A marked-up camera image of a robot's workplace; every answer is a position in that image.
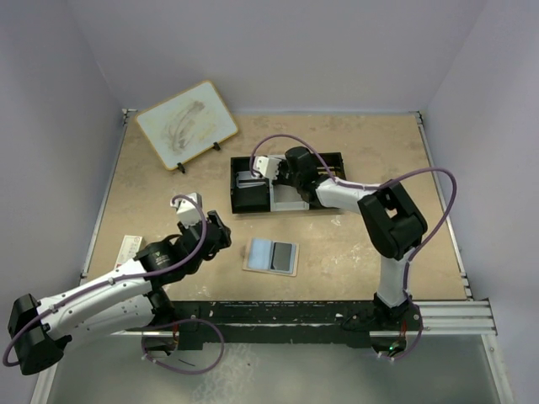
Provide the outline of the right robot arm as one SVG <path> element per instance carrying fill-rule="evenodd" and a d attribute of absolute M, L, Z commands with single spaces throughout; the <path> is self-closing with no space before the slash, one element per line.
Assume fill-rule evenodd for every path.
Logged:
<path fill-rule="evenodd" d="M 345 181 L 334 175 L 318 153 L 305 146 L 293 147 L 282 157 L 256 157 L 253 170 L 272 183 L 292 187 L 311 206 L 360 215 L 372 246 L 381 256 L 380 280 L 371 311 L 360 316 L 380 325 L 405 316 L 411 306 L 409 267 L 428 226 L 401 183 Z"/>

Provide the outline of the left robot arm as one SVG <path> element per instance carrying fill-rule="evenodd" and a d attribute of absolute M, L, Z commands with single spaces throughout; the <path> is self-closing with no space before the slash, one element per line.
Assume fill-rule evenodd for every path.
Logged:
<path fill-rule="evenodd" d="M 195 274 L 232 244 L 230 229 L 214 210 L 178 227 L 178 234 L 147 244 L 124 264 L 77 288 L 41 299 L 19 297 L 9 317 L 11 340 L 3 365 L 34 375 L 85 339 L 171 327 L 179 316 L 165 286 Z"/>

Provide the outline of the dark grey credit card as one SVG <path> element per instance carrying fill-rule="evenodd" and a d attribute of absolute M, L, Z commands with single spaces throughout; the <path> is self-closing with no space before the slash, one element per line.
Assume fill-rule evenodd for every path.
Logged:
<path fill-rule="evenodd" d="M 293 257 L 293 245 L 290 243 L 275 242 L 273 245 L 273 255 L 271 269 L 274 271 L 289 273 L 291 271 L 291 261 Z"/>

